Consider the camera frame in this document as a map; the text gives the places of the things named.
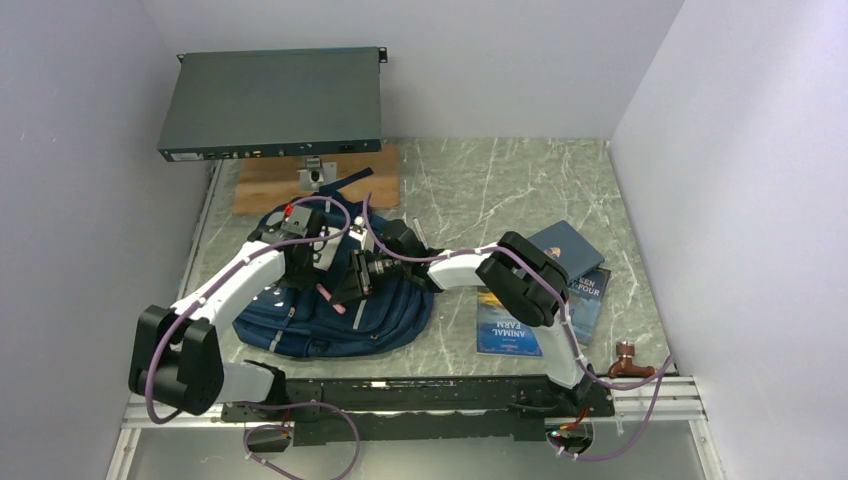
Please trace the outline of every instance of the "book cover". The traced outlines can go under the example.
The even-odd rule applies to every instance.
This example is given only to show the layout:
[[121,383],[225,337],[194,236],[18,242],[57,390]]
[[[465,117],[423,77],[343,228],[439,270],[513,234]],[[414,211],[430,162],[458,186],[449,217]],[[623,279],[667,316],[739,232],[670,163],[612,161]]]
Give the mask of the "book cover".
[[604,262],[604,256],[565,220],[527,237],[527,240],[562,265],[571,282]]
[[[571,323],[583,346],[589,345],[594,336],[609,278],[609,270],[595,268],[568,287]],[[477,352],[542,356],[530,327],[513,318],[485,288],[477,293]]]

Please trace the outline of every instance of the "marble tabletop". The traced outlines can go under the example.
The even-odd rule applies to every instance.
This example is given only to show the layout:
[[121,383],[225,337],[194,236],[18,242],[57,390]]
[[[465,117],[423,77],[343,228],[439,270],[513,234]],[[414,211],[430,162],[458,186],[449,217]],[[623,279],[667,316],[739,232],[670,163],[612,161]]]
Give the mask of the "marble tabletop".
[[[566,220],[606,257],[612,271],[595,337],[584,353],[596,371],[616,360],[615,343],[636,344],[636,363],[659,366],[669,353],[654,298],[602,140],[404,138],[401,204],[378,211],[418,217],[430,245],[458,249],[497,241],[504,231],[529,236]],[[190,291],[223,267],[259,216],[232,214],[240,161],[222,163],[220,179],[189,277]],[[245,345],[230,329],[225,360],[257,360],[290,378],[516,375],[543,373],[542,358],[476,352],[476,294],[437,295],[430,322],[411,344],[358,358],[292,359]]]

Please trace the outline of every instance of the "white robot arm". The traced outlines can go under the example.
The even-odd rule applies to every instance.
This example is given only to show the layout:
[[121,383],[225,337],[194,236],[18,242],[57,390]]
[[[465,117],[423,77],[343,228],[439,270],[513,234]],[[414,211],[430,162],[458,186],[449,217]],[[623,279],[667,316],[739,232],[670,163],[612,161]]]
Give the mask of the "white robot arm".
[[[294,207],[281,222],[251,233],[235,258],[196,292],[169,309],[151,306],[145,310],[136,331],[130,390],[144,394],[153,351],[161,342],[169,341],[172,345],[180,344],[180,348],[168,346],[155,369],[155,400],[195,415],[202,414],[215,403],[284,403],[283,372],[257,363],[224,362],[218,344],[223,332],[264,287],[278,282],[314,288],[310,244],[304,241],[280,250],[269,249],[269,246],[281,239],[316,238],[323,228],[325,220],[321,213]],[[367,235],[362,234],[362,229],[351,231],[351,235],[359,235],[365,245]],[[439,254],[442,259],[410,263],[368,250],[351,252],[348,275],[334,293],[332,303],[367,297],[379,289],[381,279],[391,276],[402,275],[421,288],[435,292],[486,286],[518,321],[530,326],[547,361],[547,376],[566,393],[571,392],[576,401],[579,390],[587,383],[575,362],[581,353],[573,350],[566,330],[556,318],[556,300],[542,291],[529,275],[516,272],[508,258],[497,252],[488,253],[485,248],[476,249],[476,254],[454,257],[450,251],[426,248],[400,220],[389,222],[380,238],[393,252],[418,258]],[[519,255],[567,299],[569,279],[564,270],[529,241],[508,232],[498,246]],[[183,315],[192,305],[195,309]],[[185,317],[183,324],[173,338],[165,340],[164,332],[180,315]],[[565,327],[571,328],[570,321]]]

